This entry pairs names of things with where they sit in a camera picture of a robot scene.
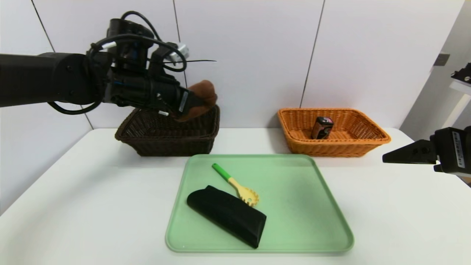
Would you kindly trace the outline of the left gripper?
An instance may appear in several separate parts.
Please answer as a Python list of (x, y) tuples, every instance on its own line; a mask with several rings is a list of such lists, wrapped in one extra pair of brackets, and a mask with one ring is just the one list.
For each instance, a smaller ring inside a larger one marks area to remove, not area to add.
[(191, 94), (175, 78), (150, 79), (149, 107), (181, 117), (189, 113), (206, 113), (208, 108), (202, 98)]

